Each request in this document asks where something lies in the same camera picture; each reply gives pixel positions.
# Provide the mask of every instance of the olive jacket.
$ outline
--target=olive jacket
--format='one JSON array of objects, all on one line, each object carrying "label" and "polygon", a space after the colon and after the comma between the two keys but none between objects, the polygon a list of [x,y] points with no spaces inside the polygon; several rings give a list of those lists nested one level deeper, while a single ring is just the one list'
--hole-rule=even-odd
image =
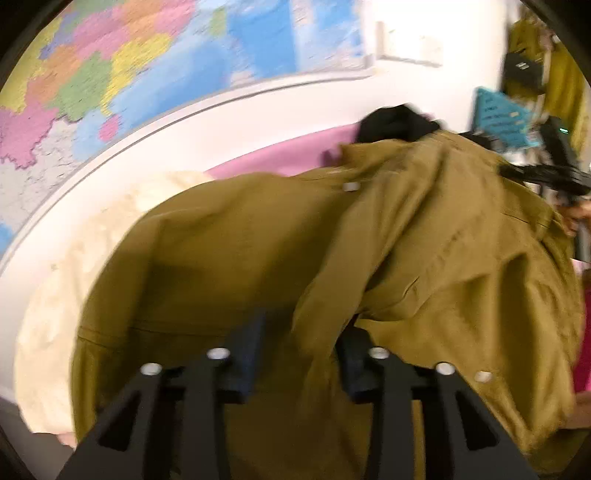
[{"label": "olive jacket", "polygon": [[[131,229],[83,309],[79,438],[142,364],[184,365],[263,307],[294,310],[269,320],[255,393],[227,408],[236,478],[361,477],[371,409],[346,398],[333,353],[355,314],[404,361],[454,364],[523,452],[543,446],[573,408],[583,322],[559,215],[448,132],[342,153],[196,186]],[[574,453],[562,441],[543,471]]]}]

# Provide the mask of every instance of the snap button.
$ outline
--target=snap button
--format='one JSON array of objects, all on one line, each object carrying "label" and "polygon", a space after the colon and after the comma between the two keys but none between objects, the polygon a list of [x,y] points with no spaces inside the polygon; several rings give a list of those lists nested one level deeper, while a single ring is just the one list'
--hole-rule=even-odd
[{"label": "snap button", "polygon": [[348,181],[343,183],[343,190],[346,192],[357,192],[361,188],[361,184],[358,181]]},{"label": "snap button", "polygon": [[488,383],[492,380],[492,374],[490,372],[481,370],[476,372],[476,375],[474,375],[474,380],[476,380],[478,383]]},{"label": "snap button", "polygon": [[142,372],[142,375],[146,375],[148,377],[154,377],[158,375],[162,371],[162,365],[160,364],[144,364],[142,368],[139,369]]},{"label": "snap button", "polygon": [[437,373],[445,375],[446,377],[456,373],[456,367],[454,367],[452,364],[448,364],[447,362],[441,362],[435,365],[435,370],[437,370]]}]

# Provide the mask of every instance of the yellow garment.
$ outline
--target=yellow garment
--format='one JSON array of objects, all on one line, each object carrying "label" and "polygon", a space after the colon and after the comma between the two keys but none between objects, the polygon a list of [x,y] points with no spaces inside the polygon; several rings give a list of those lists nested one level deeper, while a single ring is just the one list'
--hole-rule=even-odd
[{"label": "yellow garment", "polygon": [[559,215],[448,132],[348,145],[343,161],[204,184],[134,226],[84,307],[79,438],[142,364],[185,365],[261,307],[295,309],[268,322],[255,393],[226,410],[237,479],[361,477],[371,409],[346,398],[333,355],[356,313],[403,360],[456,365],[523,452],[559,428],[583,324]]},{"label": "yellow garment", "polygon": [[70,360],[82,306],[103,266],[132,225],[170,197],[211,177],[178,171],[137,185],[89,219],[64,258],[29,302],[17,337],[14,378],[17,403],[35,433],[74,431]]},{"label": "yellow garment", "polygon": [[[510,52],[522,52],[529,60],[544,61],[540,45],[541,29],[528,14],[513,26],[509,40]],[[587,141],[589,113],[586,103],[587,81],[563,43],[555,45],[546,85],[544,112],[561,118],[570,130],[573,148],[580,155]],[[536,100],[537,94],[516,82],[506,83],[509,96],[519,100]]]}]

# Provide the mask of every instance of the black frame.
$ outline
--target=black frame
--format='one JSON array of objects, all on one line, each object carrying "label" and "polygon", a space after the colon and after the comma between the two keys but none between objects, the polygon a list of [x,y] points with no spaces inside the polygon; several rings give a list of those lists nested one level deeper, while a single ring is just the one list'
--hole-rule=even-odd
[{"label": "black frame", "polygon": [[[591,11],[585,8],[588,7],[588,1],[522,2],[556,32],[591,84]],[[69,3],[70,0],[0,0],[0,89],[32,40]],[[7,441],[0,442],[0,455],[2,454],[8,457],[15,454]],[[585,472],[585,478],[588,477],[588,472],[591,471],[591,436],[562,478],[578,478],[573,470]]]},{"label": "black frame", "polygon": [[[428,480],[538,480],[453,365],[406,364],[374,345],[355,319],[339,336],[335,353],[344,391],[356,404],[372,405],[363,480],[415,478],[413,400],[423,411]],[[224,347],[186,367],[144,365],[102,411],[57,480],[163,480],[171,471],[191,480],[232,480],[224,406],[248,402],[264,361],[265,324],[259,314],[232,331]],[[182,418],[175,418],[177,409]]]}]

